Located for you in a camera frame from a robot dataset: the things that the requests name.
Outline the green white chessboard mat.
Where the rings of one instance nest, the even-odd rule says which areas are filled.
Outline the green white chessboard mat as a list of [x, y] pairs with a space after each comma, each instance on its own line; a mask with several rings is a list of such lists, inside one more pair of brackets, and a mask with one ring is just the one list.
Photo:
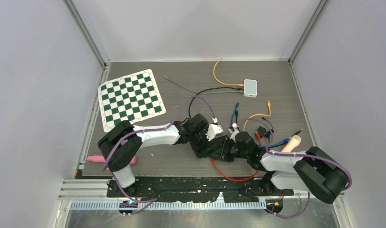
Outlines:
[[166, 113], [151, 69], [106, 81], [98, 87], [97, 93], [106, 133], [121, 121], [133, 124]]

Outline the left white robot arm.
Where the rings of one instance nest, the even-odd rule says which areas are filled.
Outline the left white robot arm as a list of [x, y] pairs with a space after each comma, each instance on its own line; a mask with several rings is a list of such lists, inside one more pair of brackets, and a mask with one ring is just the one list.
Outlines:
[[198, 157], [206, 157], [222, 133], [223, 128], [216, 118], [208, 122], [201, 114], [160, 126], [137, 126], [121, 121], [98, 141], [97, 146], [105, 159], [104, 167], [118, 181], [120, 192], [131, 197], [137, 191], [137, 183], [130, 165], [140, 149], [189, 143]]

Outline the black network switch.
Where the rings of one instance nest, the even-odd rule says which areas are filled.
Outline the black network switch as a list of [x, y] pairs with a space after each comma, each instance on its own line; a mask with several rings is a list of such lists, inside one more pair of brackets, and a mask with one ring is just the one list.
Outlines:
[[231, 141], [228, 136], [221, 136], [212, 139], [205, 143], [196, 152], [198, 158], [214, 158], [224, 160], [232, 148]]

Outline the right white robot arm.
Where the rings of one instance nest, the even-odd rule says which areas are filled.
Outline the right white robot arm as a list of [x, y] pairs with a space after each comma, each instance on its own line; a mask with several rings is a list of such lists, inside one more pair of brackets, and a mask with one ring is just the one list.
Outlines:
[[308, 191], [324, 203], [333, 203], [351, 185], [349, 172], [319, 147], [304, 152], [278, 152], [261, 148], [237, 124], [229, 127], [230, 136], [223, 140], [216, 158], [232, 162], [245, 159], [257, 171], [266, 173], [263, 190], [275, 195], [284, 189]]

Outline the white router box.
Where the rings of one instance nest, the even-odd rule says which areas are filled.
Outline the white router box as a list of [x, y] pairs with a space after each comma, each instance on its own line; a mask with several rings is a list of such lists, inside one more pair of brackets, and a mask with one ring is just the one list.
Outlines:
[[245, 79], [243, 85], [243, 95], [245, 97], [257, 97], [258, 85], [256, 80]]

